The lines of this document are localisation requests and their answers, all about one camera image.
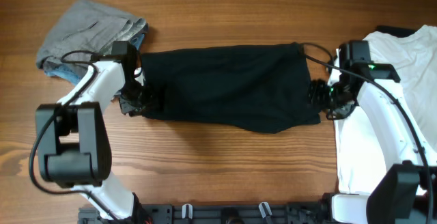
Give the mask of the black shorts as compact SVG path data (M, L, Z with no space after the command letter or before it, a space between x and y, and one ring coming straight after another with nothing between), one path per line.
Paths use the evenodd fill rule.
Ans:
M298 43L190 48L142 55L155 120L225 124L260 132L320 123Z

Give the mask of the folded blue denim jeans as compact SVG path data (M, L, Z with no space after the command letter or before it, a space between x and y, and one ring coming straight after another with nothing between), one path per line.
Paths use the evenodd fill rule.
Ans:
M145 33L142 33L139 36L136 36L133 39L131 39L130 43L139 51L141 45L143 44L144 39L145 39ZM79 73L75 73L73 70L69 69L69 67L67 67L66 65L56 66L52 70L44 71L46 76L59 77L61 79L69 81L73 85L77 85L86 72L87 72L87 68L82 68L82 70Z

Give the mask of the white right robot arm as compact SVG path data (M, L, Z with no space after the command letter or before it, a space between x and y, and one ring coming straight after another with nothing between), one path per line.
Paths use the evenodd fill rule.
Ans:
M402 88L389 79L361 83L356 93L342 85L312 81L312 104L337 108L355 100L368 117L387 172L369 195L336 194L330 214L340 223L433 223L436 153L425 142L406 104Z

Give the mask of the folded grey garment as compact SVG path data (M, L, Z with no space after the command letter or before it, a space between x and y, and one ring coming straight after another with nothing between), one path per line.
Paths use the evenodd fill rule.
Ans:
M91 1L76 1L48 32L36 55L36 67L45 71L66 65L75 73L83 64L63 64L61 57L75 50L108 54L114 41L130 41L145 33L144 18Z

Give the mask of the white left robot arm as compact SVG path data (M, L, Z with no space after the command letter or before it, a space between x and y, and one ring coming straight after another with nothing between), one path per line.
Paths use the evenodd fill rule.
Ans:
M136 59L101 57L88 63L79 84L54 104L36 110L36 140L29 156L33 185L49 195L84 196L107 223L152 223L138 197L111 171L112 152L103 113L116 93L130 112L138 101Z

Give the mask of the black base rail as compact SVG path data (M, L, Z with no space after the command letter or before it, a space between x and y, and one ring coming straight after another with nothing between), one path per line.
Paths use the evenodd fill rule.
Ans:
M193 206L191 219L182 216L182 206L170 204L144 205L143 208L157 224L220 224L225 206ZM266 223L258 205L237 205L240 218L245 223ZM318 202L297 202L282 205L270 205L271 223L333 223L326 208Z

